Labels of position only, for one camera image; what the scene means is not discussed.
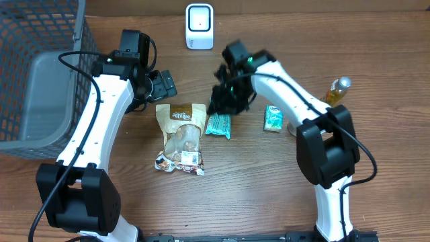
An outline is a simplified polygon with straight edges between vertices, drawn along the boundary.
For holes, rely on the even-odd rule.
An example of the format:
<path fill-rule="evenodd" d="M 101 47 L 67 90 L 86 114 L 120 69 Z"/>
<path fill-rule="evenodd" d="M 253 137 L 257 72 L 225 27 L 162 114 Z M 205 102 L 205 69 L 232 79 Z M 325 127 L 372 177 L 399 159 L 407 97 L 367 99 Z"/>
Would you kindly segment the teal snack bar wrapper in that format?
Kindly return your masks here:
<path fill-rule="evenodd" d="M 231 135 L 231 115 L 230 114 L 212 114 L 208 118 L 206 134 L 225 136 L 230 140 Z"/>

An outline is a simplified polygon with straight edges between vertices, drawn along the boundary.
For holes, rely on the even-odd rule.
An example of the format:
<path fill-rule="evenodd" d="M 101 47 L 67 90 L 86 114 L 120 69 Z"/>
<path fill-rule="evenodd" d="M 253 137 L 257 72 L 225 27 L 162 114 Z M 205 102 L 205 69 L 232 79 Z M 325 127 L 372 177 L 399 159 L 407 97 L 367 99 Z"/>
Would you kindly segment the brown snack pouch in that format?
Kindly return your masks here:
<path fill-rule="evenodd" d="M 204 104 L 159 104 L 156 119 L 163 133 L 163 150 L 155 168 L 204 175 L 200 140 L 206 124 Z"/>

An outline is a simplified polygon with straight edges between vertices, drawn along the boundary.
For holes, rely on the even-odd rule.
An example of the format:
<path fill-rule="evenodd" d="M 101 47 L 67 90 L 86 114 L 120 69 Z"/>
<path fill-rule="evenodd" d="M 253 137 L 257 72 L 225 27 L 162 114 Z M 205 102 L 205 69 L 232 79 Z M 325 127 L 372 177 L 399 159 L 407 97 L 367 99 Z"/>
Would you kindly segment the teal tissue pack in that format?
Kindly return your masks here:
<path fill-rule="evenodd" d="M 266 106 L 264 125 L 265 131 L 281 132 L 284 122 L 284 115 L 281 110 L 275 106 Z"/>

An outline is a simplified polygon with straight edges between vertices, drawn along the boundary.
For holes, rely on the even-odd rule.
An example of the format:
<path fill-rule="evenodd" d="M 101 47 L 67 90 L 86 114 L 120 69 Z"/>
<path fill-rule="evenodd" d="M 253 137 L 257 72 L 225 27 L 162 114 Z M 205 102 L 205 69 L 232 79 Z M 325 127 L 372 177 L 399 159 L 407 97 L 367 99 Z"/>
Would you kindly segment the green lid jar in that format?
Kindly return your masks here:
<path fill-rule="evenodd" d="M 297 126 L 295 126 L 292 122 L 288 122 L 288 131 L 291 135 L 297 136 Z"/>

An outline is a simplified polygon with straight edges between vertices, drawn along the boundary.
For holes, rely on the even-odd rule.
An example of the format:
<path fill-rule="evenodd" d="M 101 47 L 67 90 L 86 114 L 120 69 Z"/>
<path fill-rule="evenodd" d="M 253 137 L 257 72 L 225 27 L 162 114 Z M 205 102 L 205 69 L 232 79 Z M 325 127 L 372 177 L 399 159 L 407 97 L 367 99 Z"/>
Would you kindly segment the yellow liquid bottle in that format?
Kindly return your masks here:
<path fill-rule="evenodd" d="M 334 107 L 346 95 L 350 87 L 351 79 L 346 76 L 340 77 L 339 79 L 333 81 L 330 89 L 326 92 L 324 96 L 320 98 L 320 101 Z"/>

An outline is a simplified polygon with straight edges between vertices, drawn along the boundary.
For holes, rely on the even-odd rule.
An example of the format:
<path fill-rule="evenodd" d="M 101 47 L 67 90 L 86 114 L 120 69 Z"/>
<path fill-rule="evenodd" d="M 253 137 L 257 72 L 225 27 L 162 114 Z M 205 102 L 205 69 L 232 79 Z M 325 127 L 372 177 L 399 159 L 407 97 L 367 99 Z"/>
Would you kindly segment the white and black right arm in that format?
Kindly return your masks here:
<path fill-rule="evenodd" d="M 224 63 L 214 74 L 220 83 L 212 89 L 207 113 L 239 114 L 256 95 L 279 108 L 296 136 L 300 171 L 315 188 L 317 231 L 325 241 L 347 241 L 353 227 L 346 185 L 360 159 L 349 111 L 309 94 L 266 50 L 252 54 L 237 40 L 222 57 Z"/>

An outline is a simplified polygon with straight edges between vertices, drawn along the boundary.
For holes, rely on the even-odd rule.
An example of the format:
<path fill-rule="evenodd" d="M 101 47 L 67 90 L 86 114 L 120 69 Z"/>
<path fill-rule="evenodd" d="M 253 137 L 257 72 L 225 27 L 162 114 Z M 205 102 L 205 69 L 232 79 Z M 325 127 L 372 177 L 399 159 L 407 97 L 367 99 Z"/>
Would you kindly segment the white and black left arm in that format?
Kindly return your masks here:
<path fill-rule="evenodd" d="M 108 175 L 113 143 L 123 116 L 142 112 L 149 103 L 177 95 L 169 71 L 148 62 L 155 41 L 138 30 L 123 30 L 120 47 L 95 52 L 87 73 L 63 64 L 91 82 L 78 125 L 56 163 L 43 163 L 36 174 L 42 200 L 28 233 L 33 241 L 43 215 L 48 224 L 77 234 L 76 241 L 142 241 L 142 231 L 120 214 L 121 198 Z"/>

